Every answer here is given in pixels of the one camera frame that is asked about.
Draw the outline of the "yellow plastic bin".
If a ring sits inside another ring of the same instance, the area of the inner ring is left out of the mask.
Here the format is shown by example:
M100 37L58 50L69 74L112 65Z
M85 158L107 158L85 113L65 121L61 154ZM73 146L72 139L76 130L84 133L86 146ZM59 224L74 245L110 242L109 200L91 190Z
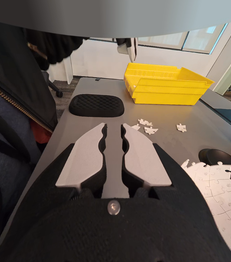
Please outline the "yellow plastic bin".
M214 83L184 67L141 63L127 65L124 82L135 104L192 106Z

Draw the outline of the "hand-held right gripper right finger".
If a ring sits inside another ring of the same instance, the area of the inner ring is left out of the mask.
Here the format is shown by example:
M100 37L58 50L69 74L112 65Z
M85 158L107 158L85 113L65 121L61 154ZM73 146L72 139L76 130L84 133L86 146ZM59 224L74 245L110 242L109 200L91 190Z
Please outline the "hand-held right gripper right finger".
M121 125L122 181L127 188L170 186L172 182L147 136L128 124Z

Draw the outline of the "black ball stand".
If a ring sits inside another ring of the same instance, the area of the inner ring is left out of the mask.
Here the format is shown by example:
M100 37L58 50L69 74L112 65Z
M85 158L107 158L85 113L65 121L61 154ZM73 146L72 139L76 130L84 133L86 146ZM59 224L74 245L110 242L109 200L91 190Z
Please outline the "black ball stand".
M217 149L202 149L199 152L199 160L207 165L217 165L222 162L223 165L231 165L231 155Z

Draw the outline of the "partly built puzzle ball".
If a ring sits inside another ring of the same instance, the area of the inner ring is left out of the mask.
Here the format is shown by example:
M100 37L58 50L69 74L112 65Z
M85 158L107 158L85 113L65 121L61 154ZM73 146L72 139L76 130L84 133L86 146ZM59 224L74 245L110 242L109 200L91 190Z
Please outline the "partly built puzzle ball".
M206 165L187 159L181 167L203 195L223 239L231 250L231 165Z

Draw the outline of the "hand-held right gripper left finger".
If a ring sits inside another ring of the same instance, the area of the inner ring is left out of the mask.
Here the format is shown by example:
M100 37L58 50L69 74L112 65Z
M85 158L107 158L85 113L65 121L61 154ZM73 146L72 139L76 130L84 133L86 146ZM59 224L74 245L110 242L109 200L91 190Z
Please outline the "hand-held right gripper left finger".
M56 181L56 187L82 188L83 182L101 171L104 149L99 148L99 143L106 138L105 132L107 124L100 123L75 142Z

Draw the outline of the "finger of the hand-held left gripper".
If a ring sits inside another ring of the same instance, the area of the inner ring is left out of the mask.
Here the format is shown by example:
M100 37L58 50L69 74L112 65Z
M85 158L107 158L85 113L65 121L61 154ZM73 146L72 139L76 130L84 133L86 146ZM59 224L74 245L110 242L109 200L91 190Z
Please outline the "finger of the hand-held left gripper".
M138 48L138 38L129 38L129 57L131 63L136 60Z

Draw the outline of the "large window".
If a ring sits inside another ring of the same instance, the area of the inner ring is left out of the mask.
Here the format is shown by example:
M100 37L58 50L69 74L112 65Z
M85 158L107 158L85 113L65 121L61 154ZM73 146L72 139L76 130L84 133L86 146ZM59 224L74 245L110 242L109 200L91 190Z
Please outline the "large window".
M188 32L140 37L138 44L169 50L211 54L227 26L228 23Z

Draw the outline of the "black chair base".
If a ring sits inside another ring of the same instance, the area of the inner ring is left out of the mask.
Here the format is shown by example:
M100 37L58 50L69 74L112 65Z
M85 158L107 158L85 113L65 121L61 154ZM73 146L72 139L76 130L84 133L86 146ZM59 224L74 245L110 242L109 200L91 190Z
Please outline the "black chair base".
M48 72L46 71L42 71L43 77L48 85L48 87L50 87L52 90L54 90L56 92L56 96L61 98L63 97L63 92L61 92L51 81L50 81L50 76L48 74Z

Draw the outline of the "person's jacketed torso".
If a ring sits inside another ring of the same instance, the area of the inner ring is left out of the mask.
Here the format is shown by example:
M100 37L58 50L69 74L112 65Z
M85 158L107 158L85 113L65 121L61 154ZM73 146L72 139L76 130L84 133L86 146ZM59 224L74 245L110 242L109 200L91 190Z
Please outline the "person's jacketed torso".
M42 71L88 39L0 23L0 236L58 123Z

